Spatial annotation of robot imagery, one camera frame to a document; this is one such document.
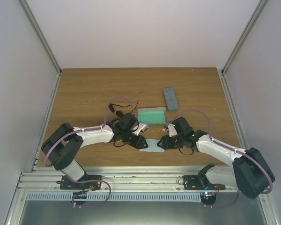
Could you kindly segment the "blue green glasses case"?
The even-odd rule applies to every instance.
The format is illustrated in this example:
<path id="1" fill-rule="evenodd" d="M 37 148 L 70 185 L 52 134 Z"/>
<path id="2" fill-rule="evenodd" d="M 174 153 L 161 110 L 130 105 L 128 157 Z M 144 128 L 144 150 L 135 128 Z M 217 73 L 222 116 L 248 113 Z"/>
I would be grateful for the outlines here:
<path id="1" fill-rule="evenodd" d="M 169 111 L 178 111 L 179 105 L 174 88 L 173 87 L 163 88 L 163 94 L 167 105 L 167 109 Z"/>

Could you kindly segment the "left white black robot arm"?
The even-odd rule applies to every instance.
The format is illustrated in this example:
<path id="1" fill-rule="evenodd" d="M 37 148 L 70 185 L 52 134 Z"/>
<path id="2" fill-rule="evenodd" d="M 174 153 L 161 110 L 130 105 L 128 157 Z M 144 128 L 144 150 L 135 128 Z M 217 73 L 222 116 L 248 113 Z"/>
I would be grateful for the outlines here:
<path id="1" fill-rule="evenodd" d="M 50 162 L 76 189 L 83 189 L 87 185 L 87 174 L 75 160 L 80 148 L 121 141 L 137 150 L 146 149 L 148 143 L 141 132 L 147 129 L 148 125 L 139 123 L 132 113 L 95 127 L 72 127 L 64 123 L 41 146 L 45 154 L 44 164 Z"/>

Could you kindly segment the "grey glasses case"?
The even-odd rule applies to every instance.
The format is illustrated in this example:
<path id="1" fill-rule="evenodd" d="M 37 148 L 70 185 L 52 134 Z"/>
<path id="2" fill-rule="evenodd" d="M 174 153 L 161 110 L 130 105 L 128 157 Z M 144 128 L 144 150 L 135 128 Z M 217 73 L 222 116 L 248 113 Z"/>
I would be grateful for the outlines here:
<path id="1" fill-rule="evenodd" d="M 165 107 L 140 108 L 137 111 L 137 119 L 139 123 L 148 125 L 165 124 L 165 112 Z"/>

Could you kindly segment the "blue cleaning cloth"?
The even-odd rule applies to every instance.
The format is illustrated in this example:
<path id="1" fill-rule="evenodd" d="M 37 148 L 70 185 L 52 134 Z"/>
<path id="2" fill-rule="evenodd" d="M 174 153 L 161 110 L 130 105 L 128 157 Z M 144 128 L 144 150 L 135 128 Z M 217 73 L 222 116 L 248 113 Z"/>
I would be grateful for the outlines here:
<path id="1" fill-rule="evenodd" d="M 155 152 L 155 153 L 163 153 L 164 149 L 157 146 L 159 140 L 157 139 L 146 139 L 148 147 L 145 149 L 140 149 L 142 152 Z"/>

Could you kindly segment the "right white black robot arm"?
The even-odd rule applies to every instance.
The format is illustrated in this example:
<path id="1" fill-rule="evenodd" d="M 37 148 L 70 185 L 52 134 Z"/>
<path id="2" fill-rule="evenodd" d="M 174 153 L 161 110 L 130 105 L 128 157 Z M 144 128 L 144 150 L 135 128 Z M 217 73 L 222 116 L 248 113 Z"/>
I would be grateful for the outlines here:
<path id="1" fill-rule="evenodd" d="M 208 190 L 213 185 L 225 185 L 237 188 L 250 199 L 272 191 L 275 177 L 258 149 L 237 148 L 213 138 L 205 131 L 194 131 L 184 117 L 173 120 L 166 125 L 165 130 L 168 135 L 160 139 L 158 147 L 164 150 L 186 147 L 225 164 L 209 164 L 201 169 L 198 173 L 200 188 Z"/>

